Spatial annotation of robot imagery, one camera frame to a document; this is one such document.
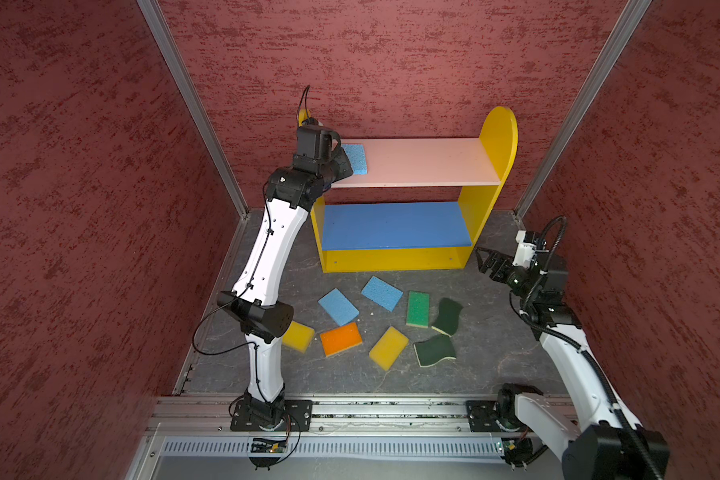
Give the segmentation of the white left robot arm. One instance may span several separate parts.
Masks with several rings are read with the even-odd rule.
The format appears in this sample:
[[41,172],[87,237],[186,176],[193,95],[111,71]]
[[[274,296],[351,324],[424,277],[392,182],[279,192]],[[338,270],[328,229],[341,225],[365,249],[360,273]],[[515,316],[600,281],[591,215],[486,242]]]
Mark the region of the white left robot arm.
[[352,175],[342,147],[325,160],[296,155],[290,167],[273,172],[263,186],[264,214],[253,249],[232,289],[218,296],[218,306],[239,322],[248,349],[250,380],[242,404],[266,429],[279,427],[286,415],[282,338],[294,317],[294,308],[279,300],[286,262],[313,205]]

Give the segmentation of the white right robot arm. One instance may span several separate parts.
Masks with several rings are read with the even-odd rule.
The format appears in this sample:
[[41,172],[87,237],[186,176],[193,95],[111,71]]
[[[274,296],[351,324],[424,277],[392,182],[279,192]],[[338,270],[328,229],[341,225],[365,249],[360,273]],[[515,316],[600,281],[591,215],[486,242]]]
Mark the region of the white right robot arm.
[[511,306],[553,361],[576,419],[569,421],[537,389],[506,384],[496,407],[498,424],[534,432],[558,458],[566,479],[664,478],[669,446],[631,412],[595,358],[564,302],[564,260],[526,244],[518,252],[521,262],[485,248],[475,254],[481,272],[509,287]]

